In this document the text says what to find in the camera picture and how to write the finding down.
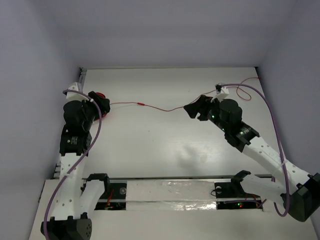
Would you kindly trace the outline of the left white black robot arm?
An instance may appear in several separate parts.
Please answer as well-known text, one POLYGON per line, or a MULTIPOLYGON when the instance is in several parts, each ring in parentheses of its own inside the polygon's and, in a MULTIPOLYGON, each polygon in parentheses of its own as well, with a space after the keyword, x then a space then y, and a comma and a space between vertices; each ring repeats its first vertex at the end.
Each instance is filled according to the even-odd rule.
POLYGON ((94 91, 88 94, 68 89, 63 92, 68 102, 63 106, 59 182, 53 191, 40 231, 47 240, 88 240, 92 235, 91 216, 100 197, 111 193, 109 176, 92 173, 83 177, 89 151, 98 137, 90 129, 94 121, 102 127, 103 117, 110 112, 110 101, 94 91))

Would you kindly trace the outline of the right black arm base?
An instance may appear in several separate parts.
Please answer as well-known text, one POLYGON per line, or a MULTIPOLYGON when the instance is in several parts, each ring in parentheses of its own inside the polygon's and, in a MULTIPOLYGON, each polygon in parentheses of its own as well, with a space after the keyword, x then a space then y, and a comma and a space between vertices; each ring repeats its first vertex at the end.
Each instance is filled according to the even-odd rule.
POLYGON ((218 210, 263 210, 260 196, 246 193, 232 182, 216 182, 210 195, 215 197, 218 210))

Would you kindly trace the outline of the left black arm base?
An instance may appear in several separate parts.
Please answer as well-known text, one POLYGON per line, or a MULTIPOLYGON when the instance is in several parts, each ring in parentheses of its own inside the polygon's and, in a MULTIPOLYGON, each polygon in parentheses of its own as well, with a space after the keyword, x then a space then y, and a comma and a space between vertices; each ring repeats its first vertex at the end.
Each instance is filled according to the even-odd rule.
POLYGON ((126 182, 113 182, 110 191, 104 192, 99 198, 95 210, 121 211, 126 210, 126 182))

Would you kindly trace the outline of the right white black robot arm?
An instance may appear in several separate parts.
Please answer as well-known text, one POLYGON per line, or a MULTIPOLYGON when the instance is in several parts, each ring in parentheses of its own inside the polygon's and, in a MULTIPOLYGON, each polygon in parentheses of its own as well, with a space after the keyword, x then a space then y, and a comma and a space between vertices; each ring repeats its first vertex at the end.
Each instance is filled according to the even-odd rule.
POLYGON ((243 122, 243 110, 235 100, 201 95, 196 102, 183 108, 190 118, 215 124, 232 147, 275 178, 271 182, 242 170, 231 179, 230 189, 235 196, 252 193, 269 199, 282 205, 299 222, 305 222, 320 207, 320 174, 310 174, 287 159, 281 159, 255 129, 243 122))

